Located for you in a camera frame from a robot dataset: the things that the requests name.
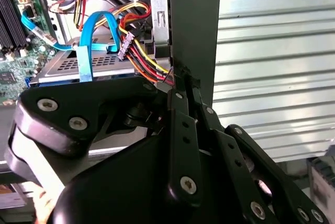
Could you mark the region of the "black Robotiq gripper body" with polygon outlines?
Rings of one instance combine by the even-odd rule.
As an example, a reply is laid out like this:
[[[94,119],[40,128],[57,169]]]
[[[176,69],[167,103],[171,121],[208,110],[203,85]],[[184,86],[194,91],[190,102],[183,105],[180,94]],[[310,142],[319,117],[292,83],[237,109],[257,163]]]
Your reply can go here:
[[[241,223],[227,165],[236,142],[212,133],[211,155],[196,139],[152,136],[77,175],[61,193],[54,223]]]

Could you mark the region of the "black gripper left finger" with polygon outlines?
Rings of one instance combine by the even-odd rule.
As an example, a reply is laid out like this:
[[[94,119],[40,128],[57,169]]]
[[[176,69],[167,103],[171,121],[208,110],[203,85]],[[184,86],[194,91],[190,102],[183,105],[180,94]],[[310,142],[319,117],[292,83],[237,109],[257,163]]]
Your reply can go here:
[[[11,169],[31,172],[58,202],[77,175],[143,139],[185,136],[198,146],[187,75],[177,68],[161,87],[136,76],[24,91],[7,148],[20,164]]]

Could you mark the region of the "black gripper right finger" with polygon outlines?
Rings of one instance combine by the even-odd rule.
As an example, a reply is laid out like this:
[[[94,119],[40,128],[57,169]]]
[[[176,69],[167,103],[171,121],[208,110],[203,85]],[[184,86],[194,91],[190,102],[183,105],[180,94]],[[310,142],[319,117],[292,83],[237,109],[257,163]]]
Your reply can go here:
[[[224,128],[203,103],[199,81],[186,76],[188,104],[206,135],[202,142],[223,164],[230,185],[233,223],[328,223],[315,203],[239,126]]]

